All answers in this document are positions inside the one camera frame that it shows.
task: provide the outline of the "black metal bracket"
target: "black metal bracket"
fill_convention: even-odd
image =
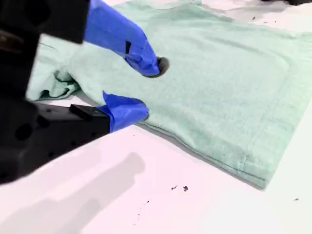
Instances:
[[[17,109],[15,113],[7,112],[6,117],[11,120],[6,129],[1,129],[6,136],[0,142],[0,184],[26,176],[110,132],[109,116],[95,107],[62,107],[18,100],[11,104]]]

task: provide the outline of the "white table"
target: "white table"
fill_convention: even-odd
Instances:
[[[206,3],[241,21],[312,30],[312,4]],[[83,100],[90,102],[79,94],[51,103]],[[312,106],[266,191],[131,126],[0,187],[0,234],[310,234],[311,119]]]

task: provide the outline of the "white surface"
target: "white surface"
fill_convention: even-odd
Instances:
[[[206,2],[241,21],[312,30],[312,4]],[[0,187],[0,234],[310,234],[311,119],[310,106],[265,192],[129,127]]]

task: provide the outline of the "blue tape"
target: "blue tape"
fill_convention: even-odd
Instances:
[[[143,30],[102,0],[90,2],[84,39],[114,51],[142,75],[160,73],[157,57]],[[131,43],[128,52],[127,42]]]
[[[147,106],[138,99],[106,94],[104,91],[103,97],[106,105],[97,109],[110,117],[111,133],[139,123],[147,119],[150,114]]]

